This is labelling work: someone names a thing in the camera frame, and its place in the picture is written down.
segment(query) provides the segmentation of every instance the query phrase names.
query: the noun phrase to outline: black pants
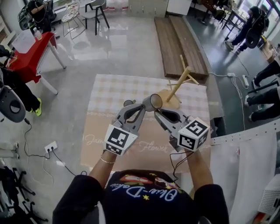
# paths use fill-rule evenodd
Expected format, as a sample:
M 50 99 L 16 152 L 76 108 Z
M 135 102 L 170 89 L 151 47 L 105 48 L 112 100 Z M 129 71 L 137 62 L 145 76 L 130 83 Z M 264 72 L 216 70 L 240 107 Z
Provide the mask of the black pants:
M 50 21 L 49 21 L 49 19 L 47 17 L 45 17 L 41 22 L 37 23 L 37 26 L 41 30 L 43 30 L 42 33 L 51 32 L 52 31 L 51 23 L 50 23 Z
M 32 94 L 28 86 L 21 80 L 16 72 L 3 72 L 4 84 L 9 86 L 21 99 L 26 111 L 37 110 L 40 107 L 39 100 Z
M 270 76 L 280 74 L 280 66 L 274 60 L 264 70 L 260 71 L 255 77 L 255 84 L 259 85 L 260 81 Z
M 262 109 L 252 113 L 252 121 L 266 120 L 280 115 L 280 99 L 277 88 L 268 90 L 263 94 L 258 94 L 248 98 L 249 105 L 273 104 L 268 109 Z
M 244 41 L 249 29 L 251 28 L 251 23 L 247 22 L 246 24 L 243 25 L 241 31 L 239 32 L 239 34 L 235 37 L 235 39 L 231 42 L 233 46 L 236 46 L 237 44 L 241 43 L 242 41 Z M 248 47 L 246 45 L 246 43 L 242 44 L 239 47 L 239 50 L 244 51 L 246 50 Z

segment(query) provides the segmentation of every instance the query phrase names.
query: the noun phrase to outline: wooden step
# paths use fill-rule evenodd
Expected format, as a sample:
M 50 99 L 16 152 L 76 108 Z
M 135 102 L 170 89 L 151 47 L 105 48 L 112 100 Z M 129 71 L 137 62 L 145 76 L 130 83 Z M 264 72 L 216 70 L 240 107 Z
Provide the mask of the wooden step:
M 198 80 L 207 79 L 208 71 L 204 59 L 187 25 L 181 17 L 169 16 L 169 20 L 179 39 L 185 64 L 193 68 L 191 75 Z
M 180 55 L 183 52 L 171 21 L 167 18 L 155 17 L 154 22 L 161 48 L 164 76 L 180 78 L 183 73 Z

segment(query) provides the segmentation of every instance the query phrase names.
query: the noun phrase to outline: neon yellow shoe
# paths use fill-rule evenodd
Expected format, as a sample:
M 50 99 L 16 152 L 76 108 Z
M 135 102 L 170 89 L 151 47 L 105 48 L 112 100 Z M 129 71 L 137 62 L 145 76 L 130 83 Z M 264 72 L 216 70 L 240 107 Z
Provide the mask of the neon yellow shoe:
M 37 99 L 40 102 L 40 106 L 37 110 L 35 110 L 35 113 L 37 116 L 40 116 L 42 114 L 42 100 L 40 98 L 37 98 Z

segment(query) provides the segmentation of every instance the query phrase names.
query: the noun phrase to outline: red table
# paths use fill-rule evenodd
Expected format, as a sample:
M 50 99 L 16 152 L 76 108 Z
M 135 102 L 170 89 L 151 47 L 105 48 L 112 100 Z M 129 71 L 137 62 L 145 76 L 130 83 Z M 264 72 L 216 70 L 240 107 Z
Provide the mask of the red table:
M 42 34 L 42 39 L 36 39 L 35 44 L 27 53 L 22 54 L 15 51 L 14 56 L 17 56 L 17 59 L 12 62 L 9 69 L 16 71 L 25 83 L 32 80 L 35 83 L 41 81 L 51 92 L 57 94 L 58 91 L 37 72 L 37 68 L 42 62 L 44 55 L 48 52 L 48 49 L 51 49 L 62 68 L 66 68 L 53 46 L 56 48 L 56 39 L 54 34 L 51 32 Z

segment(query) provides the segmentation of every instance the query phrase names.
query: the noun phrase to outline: white basket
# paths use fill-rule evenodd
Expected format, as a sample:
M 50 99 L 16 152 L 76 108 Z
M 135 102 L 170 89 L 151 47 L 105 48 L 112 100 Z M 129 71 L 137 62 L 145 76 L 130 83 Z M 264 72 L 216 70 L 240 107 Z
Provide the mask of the white basket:
M 22 31 L 12 42 L 14 48 L 22 54 L 27 53 L 33 44 L 35 44 L 35 38 L 30 29 Z
M 273 215 L 280 202 L 280 174 L 277 174 L 266 186 L 261 204 L 259 205 L 259 212 Z

